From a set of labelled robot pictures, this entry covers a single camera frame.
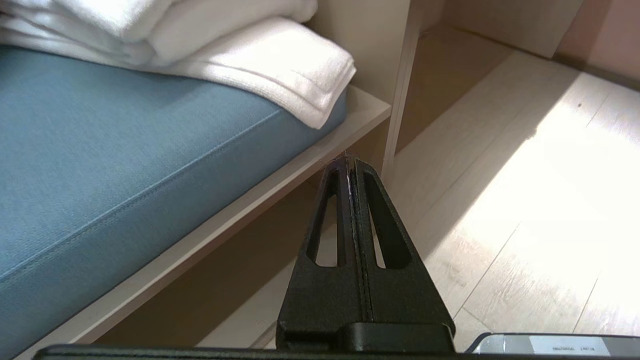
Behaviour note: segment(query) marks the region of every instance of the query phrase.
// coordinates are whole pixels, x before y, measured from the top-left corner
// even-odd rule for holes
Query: blue cushion
[[[258,95],[0,47],[0,360],[339,125]]]

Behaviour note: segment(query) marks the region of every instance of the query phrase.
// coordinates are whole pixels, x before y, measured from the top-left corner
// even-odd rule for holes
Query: wooden shelf
[[[347,109],[344,123],[329,135],[15,359],[29,360],[48,345],[95,341],[391,114],[389,104],[354,86]]]

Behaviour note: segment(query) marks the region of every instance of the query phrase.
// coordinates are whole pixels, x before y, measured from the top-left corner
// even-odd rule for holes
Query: light wood floor
[[[458,326],[640,336],[640,94],[513,52],[388,189]]]

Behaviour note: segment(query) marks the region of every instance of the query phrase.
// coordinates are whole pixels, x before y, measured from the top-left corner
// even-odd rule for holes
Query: white towel
[[[166,66],[272,16],[305,22],[316,0],[0,0],[0,11],[132,65]]]
[[[351,55],[297,22],[270,18],[213,41],[167,67],[132,65],[39,28],[0,17],[0,42],[83,60],[242,88],[319,129],[355,73]]]

